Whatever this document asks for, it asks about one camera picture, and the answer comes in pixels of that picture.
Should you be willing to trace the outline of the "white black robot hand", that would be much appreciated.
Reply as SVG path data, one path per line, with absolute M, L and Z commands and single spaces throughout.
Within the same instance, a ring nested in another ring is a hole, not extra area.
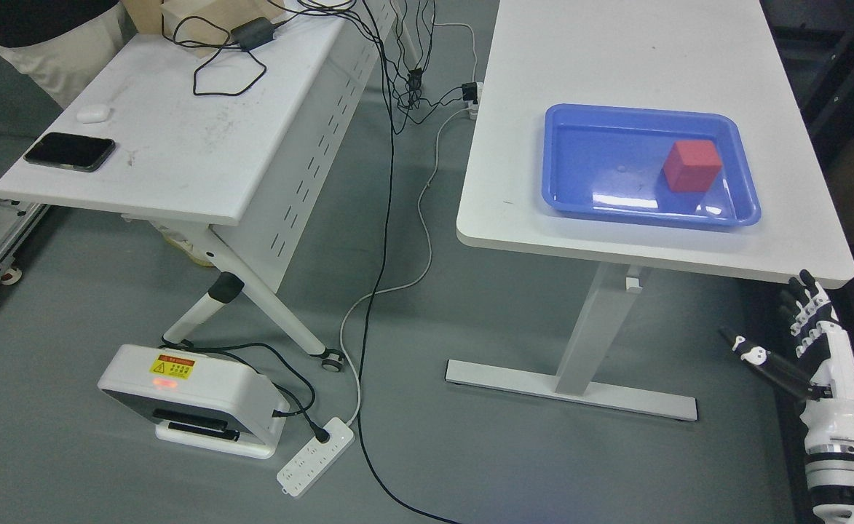
M 780 293 L 779 312 L 794 345 L 793 360 L 723 326 L 733 354 L 760 378 L 803 402 L 808 455 L 854 456 L 854 356 L 850 337 L 826 289 L 803 269 Z

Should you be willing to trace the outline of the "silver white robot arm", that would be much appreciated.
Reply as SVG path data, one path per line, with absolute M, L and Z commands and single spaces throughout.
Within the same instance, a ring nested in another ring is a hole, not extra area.
M 813 514 L 823 523 L 854 523 L 854 453 L 809 454 L 804 469 Z

